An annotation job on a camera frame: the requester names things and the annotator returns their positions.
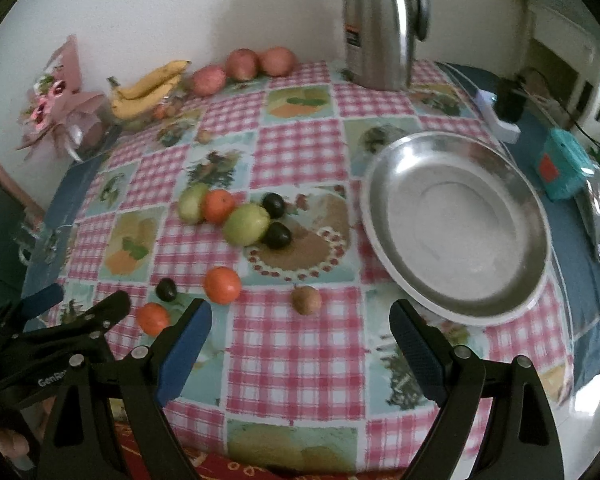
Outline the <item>pink flower bouquet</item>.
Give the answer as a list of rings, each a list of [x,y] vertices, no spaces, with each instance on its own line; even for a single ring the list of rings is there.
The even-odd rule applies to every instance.
[[[80,162],[105,139],[102,113],[107,98],[100,91],[82,89],[76,36],[68,36],[50,56],[27,98],[19,117],[18,146],[27,159],[56,156]]]

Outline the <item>small brown longan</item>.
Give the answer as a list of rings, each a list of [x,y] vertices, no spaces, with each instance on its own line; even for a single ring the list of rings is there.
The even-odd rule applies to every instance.
[[[208,144],[213,140],[213,134],[208,130],[199,130],[196,136],[196,141],[200,144]]]

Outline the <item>upper banana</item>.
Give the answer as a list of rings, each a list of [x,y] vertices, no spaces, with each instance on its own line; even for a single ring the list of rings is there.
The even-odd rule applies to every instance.
[[[122,87],[114,76],[108,78],[112,90],[116,90],[122,99],[134,100],[147,96],[149,92],[160,87],[175,76],[181,75],[189,66],[189,61],[174,60],[166,65],[155,68],[152,72],[146,74],[131,87]]]

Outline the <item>steel thermos jug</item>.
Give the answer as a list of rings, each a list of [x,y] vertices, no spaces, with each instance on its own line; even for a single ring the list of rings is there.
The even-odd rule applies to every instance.
[[[343,0],[350,81],[380,91],[411,85],[415,42],[429,32],[430,0]]]

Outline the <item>middle red apple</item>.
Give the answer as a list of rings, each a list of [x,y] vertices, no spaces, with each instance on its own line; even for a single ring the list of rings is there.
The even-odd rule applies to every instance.
[[[253,80],[259,73],[258,55],[250,49],[237,49],[226,59],[225,69],[227,76],[234,81]]]

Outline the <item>large green mango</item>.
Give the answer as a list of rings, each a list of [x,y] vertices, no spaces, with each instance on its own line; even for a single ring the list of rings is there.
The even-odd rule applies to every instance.
[[[260,205],[245,203],[237,207],[223,226],[223,237],[227,244],[247,247],[256,244],[270,225],[271,217]]]

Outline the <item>small dark plum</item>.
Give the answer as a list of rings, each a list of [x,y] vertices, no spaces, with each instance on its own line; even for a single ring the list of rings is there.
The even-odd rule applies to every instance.
[[[178,298],[178,288],[172,278],[162,278],[156,285],[157,297],[164,302],[173,302]]]

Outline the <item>brown kiwi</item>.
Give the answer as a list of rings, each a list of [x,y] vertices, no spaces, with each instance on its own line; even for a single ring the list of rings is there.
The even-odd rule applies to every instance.
[[[290,298],[291,307],[300,315],[312,315],[321,310],[321,294],[311,286],[295,287]]]

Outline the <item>smartphone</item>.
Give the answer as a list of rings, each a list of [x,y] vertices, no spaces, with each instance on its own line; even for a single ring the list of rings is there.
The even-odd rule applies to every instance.
[[[592,243],[593,255],[600,264],[600,167],[586,175],[576,200],[586,235]]]

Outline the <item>orange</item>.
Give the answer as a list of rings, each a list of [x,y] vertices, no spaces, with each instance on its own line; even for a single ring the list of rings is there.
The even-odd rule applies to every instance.
[[[215,304],[227,306],[242,292],[242,282],[238,274],[226,266],[210,269],[204,277],[204,292]]]
[[[236,207],[234,195],[227,190],[218,188],[209,191],[202,202],[202,216],[205,222],[220,226],[230,216]]]
[[[160,333],[171,325],[168,310],[161,304],[148,302],[136,310],[137,325],[148,336],[158,337]]]

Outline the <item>black power adapter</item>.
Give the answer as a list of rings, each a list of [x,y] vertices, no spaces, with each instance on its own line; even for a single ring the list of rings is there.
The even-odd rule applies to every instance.
[[[515,79],[501,78],[496,86],[494,112],[502,122],[516,124],[524,112],[527,97],[520,77]]]

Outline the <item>small green mango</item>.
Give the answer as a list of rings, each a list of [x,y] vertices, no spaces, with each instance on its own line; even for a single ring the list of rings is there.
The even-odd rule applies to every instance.
[[[178,199],[178,218],[186,224],[198,224],[204,218],[202,204],[209,192],[205,183],[198,182],[181,192]]]

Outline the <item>right red apple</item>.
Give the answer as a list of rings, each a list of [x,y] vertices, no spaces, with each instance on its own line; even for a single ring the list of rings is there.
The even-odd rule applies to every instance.
[[[272,47],[259,54],[259,63],[263,73],[270,77],[285,77],[297,65],[294,52],[285,47]]]

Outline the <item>checkered fruit tablecloth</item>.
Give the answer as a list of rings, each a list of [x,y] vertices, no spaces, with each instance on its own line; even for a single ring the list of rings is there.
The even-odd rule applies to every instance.
[[[213,140],[196,141],[199,130]],[[405,94],[358,88],[338,65],[230,84],[119,141],[99,167],[58,248],[67,321],[118,289],[134,309],[172,278],[181,313],[210,269],[226,266],[239,297],[213,307],[212,332],[166,414],[206,479],[389,478],[414,456],[437,414],[388,327],[401,289],[376,258],[358,198],[367,164],[404,134],[442,130],[486,144],[494,136],[458,84],[430,61]],[[276,193],[291,244],[237,247],[223,226],[186,224],[178,199],[202,182],[261,206]],[[300,315],[295,287],[322,307]]]

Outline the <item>banana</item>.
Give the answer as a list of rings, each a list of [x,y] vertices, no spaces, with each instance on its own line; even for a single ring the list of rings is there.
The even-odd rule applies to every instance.
[[[155,68],[152,72],[146,74],[131,87],[122,87],[114,76],[108,78],[112,90],[116,90],[122,99],[134,100],[147,96],[149,92],[160,87],[175,76],[181,75],[189,66],[189,61],[174,60],[166,65]]]
[[[143,115],[166,99],[173,90],[181,83],[182,76],[176,75],[163,84],[159,84],[155,89],[150,90],[144,96],[135,99],[124,98],[121,93],[121,86],[114,77],[108,78],[112,95],[110,107],[114,117],[120,120],[135,119]]]

